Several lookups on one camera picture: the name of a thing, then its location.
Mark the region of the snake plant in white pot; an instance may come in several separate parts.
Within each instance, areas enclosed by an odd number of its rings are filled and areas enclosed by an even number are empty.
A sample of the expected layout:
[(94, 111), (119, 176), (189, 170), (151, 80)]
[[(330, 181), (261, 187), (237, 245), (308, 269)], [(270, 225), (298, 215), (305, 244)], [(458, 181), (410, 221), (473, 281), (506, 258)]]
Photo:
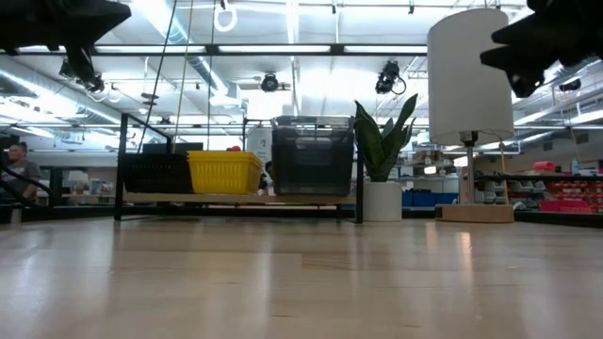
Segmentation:
[(363, 220), (399, 222), (401, 216), (401, 184), (389, 182), (391, 170), (399, 161), (400, 151), (409, 143), (415, 120), (405, 122), (416, 109), (418, 95), (411, 96), (402, 106), (398, 119), (390, 119), (383, 128), (356, 104), (355, 138), (369, 178), (363, 184)]

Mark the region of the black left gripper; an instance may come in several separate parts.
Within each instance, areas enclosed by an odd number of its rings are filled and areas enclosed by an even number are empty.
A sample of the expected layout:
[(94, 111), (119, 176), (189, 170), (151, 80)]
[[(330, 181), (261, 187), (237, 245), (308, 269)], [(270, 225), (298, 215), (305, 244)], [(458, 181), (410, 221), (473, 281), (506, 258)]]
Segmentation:
[[(94, 80), (88, 46), (132, 15), (128, 5), (110, 0), (0, 0), (0, 50), (44, 45), (50, 51), (70, 47), (70, 65), (85, 84)], [(70, 19), (70, 38), (66, 23)]]

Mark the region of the black plastic basket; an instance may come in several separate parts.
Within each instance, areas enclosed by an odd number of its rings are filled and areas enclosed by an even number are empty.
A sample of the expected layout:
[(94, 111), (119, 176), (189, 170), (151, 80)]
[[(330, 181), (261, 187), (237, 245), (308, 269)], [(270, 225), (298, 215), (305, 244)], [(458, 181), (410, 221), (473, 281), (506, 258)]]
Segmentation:
[(187, 158), (181, 154), (126, 153), (119, 157), (128, 193), (192, 193)]

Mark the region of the yellow plastic basket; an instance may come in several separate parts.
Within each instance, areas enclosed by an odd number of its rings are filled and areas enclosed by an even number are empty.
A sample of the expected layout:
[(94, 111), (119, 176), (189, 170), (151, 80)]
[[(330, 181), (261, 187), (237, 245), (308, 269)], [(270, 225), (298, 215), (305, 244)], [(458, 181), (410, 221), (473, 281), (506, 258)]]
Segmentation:
[(189, 151), (187, 162), (196, 194), (254, 195), (264, 168), (243, 151)]

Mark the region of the blue storage bins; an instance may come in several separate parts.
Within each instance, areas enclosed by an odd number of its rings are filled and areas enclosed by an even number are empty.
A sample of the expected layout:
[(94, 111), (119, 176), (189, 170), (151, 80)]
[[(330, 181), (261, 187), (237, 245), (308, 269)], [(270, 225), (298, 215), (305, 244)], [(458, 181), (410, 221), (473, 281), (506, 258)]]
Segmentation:
[(401, 193), (401, 206), (403, 208), (427, 208), (437, 204), (452, 204), (457, 198), (457, 193), (436, 193), (430, 191), (403, 191)]

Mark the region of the storage shelf with red bins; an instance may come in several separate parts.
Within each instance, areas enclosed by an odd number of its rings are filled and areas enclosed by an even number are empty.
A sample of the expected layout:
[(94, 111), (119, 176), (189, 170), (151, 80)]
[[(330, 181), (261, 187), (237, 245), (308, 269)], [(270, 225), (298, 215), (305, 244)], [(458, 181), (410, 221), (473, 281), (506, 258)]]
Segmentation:
[(583, 168), (573, 160), (569, 170), (551, 161), (531, 169), (475, 173), (476, 200), (509, 204), (515, 211), (603, 214), (603, 168)]

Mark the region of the white-shade lamp with wooden base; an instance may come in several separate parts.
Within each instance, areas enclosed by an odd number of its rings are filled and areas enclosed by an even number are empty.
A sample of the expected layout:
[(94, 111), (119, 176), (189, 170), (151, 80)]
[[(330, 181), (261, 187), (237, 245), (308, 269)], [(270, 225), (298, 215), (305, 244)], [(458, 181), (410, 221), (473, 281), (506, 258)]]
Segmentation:
[(430, 142), (463, 146), (465, 173), (459, 178), (459, 202), (438, 204), (440, 222), (508, 224), (508, 203), (477, 203), (474, 149), (514, 135), (511, 89), (503, 72), (481, 64), (482, 52), (493, 49), (491, 34), (508, 24), (494, 8), (473, 8), (450, 15), (428, 33), (428, 111)]

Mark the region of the person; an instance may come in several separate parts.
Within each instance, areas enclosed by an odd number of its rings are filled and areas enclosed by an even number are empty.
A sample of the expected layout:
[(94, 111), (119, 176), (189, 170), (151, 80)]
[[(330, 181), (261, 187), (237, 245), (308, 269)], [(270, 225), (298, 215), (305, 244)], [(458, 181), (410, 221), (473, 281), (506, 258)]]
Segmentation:
[[(8, 168), (17, 174), (38, 182), (41, 178), (40, 167), (27, 159), (28, 148), (25, 142), (19, 142), (9, 147)], [(0, 182), (6, 182), (9, 186), (30, 201), (36, 200), (38, 188), (22, 179), (16, 178), (9, 173), (0, 176)]]

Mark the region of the black overhead rig bar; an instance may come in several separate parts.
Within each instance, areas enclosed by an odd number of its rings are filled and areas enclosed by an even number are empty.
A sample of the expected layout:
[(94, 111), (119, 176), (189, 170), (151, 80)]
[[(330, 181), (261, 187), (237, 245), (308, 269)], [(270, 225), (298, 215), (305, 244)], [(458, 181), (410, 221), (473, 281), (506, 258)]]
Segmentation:
[(422, 44), (96, 44), (90, 53), (98, 57), (246, 57), (246, 56), (391, 56), (425, 57)]

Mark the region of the wooden shelf with black frame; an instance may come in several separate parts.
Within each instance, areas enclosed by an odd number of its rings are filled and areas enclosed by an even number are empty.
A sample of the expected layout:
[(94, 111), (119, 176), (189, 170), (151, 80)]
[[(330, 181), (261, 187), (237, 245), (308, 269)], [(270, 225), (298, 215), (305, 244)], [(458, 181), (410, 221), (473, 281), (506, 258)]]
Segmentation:
[(118, 149), (117, 192), (113, 218), (134, 220), (144, 216), (201, 216), (220, 218), (335, 218), (361, 224), (364, 221), (364, 179), (357, 174), (357, 190), (348, 197), (258, 196), (213, 194), (164, 194), (124, 192), (126, 134), (129, 123), (144, 129), (151, 125), (123, 113)]

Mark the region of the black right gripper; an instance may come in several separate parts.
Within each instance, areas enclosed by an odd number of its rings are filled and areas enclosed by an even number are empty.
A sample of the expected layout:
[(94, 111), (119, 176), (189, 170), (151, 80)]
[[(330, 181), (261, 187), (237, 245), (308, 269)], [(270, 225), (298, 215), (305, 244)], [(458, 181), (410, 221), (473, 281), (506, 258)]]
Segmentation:
[[(588, 57), (603, 59), (603, 0), (527, 0), (534, 13), (492, 34), (509, 44), (481, 53), (485, 66), (505, 72), (513, 94), (528, 98), (545, 83), (545, 71), (557, 59), (573, 66)], [(542, 44), (552, 54), (511, 44)]]

